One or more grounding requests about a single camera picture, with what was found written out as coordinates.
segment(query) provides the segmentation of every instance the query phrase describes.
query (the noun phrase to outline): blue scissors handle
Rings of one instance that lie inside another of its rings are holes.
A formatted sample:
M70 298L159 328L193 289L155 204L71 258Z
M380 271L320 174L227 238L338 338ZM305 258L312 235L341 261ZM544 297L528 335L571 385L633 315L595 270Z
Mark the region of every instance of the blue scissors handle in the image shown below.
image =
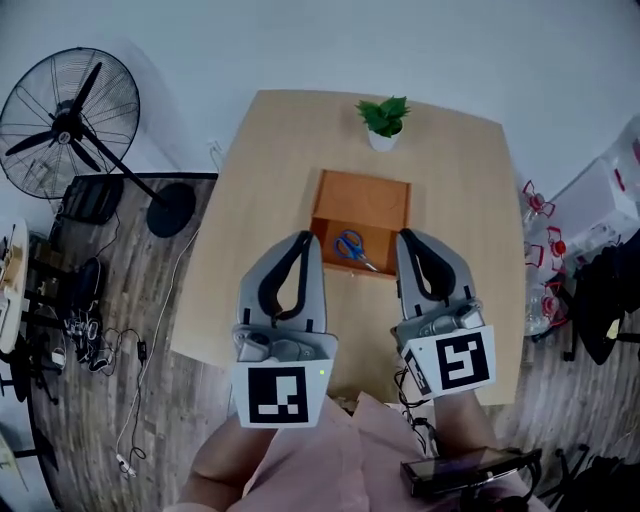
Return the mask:
M350 229L340 233L340 236L336 238L333 247L338 256L342 258L358 260L364 256L362 238L358 233L351 231Z

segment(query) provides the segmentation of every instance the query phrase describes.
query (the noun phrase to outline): person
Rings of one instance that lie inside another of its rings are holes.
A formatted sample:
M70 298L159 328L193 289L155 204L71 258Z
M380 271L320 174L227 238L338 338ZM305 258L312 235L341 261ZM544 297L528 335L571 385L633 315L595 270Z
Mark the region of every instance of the person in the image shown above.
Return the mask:
M438 397L434 407L440 455L498 447L473 391ZM400 463L424 458L401 413L365 393L352 416L325 398L314 428L242 428L236 415L200 448L178 503L165 512L457 510L459 496L426 503L409 495ZM512 474L480 492L499 500L528 488ZM548 509L532 497L528 510Z

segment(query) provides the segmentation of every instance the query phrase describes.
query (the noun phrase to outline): white pot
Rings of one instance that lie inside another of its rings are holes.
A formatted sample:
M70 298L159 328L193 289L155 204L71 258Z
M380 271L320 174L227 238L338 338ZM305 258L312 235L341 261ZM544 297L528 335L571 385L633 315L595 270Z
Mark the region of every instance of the white pot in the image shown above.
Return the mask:
M398 137L402 133L402 130L391 137L383 137L371 130L367 130L367 132L369 133L369 143L373 149L376 151L391 151L398 140Z

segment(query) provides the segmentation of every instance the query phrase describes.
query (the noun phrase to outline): green plant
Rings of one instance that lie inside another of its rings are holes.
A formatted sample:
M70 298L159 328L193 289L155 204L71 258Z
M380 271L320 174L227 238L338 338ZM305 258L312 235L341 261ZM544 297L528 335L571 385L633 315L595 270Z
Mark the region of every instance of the green plant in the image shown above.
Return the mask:
M379 105L360 100L356 108L369 130L383 137L392 137L402 130L402 118L411 110L406 106L406 102L406 96L403 98L391 96Z

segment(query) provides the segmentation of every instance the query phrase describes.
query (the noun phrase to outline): pink shirt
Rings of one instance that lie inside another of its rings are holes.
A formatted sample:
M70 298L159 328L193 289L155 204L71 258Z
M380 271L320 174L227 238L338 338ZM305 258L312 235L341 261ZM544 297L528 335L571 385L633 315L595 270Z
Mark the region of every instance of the pink shirt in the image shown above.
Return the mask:
M244 498L229 511L450 512L457 497L428 504L409 495L400 463L421 459L415 434L397 411L362 393L351 417L326 399L315 428L282 430L274 437ZM483 488L497 498L527 491L517 475ZM534 497L529 510L548 509ZM195 504L165 509L212 511Z

